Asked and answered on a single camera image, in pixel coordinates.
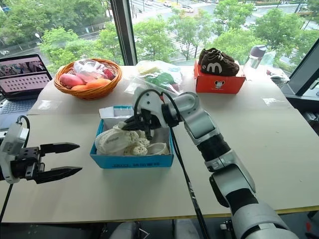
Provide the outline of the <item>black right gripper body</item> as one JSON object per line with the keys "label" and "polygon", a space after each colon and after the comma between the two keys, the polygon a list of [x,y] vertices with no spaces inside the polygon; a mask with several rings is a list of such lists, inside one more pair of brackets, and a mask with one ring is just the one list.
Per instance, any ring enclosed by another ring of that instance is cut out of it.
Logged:
{"label": "black right gripper body", "polygon": [[140,113],[135,113],[135,123],[138,129],[150,131],[161,128],[160,120],[152,115],[149,110],[142,109]]}

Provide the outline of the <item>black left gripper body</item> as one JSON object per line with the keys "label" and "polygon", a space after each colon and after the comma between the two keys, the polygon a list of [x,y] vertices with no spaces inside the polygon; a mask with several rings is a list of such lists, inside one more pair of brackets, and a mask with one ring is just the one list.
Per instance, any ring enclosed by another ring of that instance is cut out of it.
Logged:
{"label": "black left gripper body", "polygon": [[15,178],[36,180],[44,172],[45,164],[42,162],[40,147],[22,148],[11,165],[11,172]]}

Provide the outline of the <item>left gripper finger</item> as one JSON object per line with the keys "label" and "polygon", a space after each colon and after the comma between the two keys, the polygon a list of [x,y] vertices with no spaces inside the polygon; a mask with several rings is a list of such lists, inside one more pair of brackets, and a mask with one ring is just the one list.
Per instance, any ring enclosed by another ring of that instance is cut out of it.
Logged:
{"label": "left gripper finger", "polygon": [[73,167],[73,166],[65,166],[65,167],[58,167],[52,168],[49,171],[39,172],[35,177],[35,182],[37,184],[58,181],[63,178],[70,177],[77,172],[82,170],[82,167]]}
{"label": "left gripper finger", "polygon": [[80,145],[70,142],[51,143],[40,145],[40,155],[45,156],[48,153],[65,153],[79,148]]}

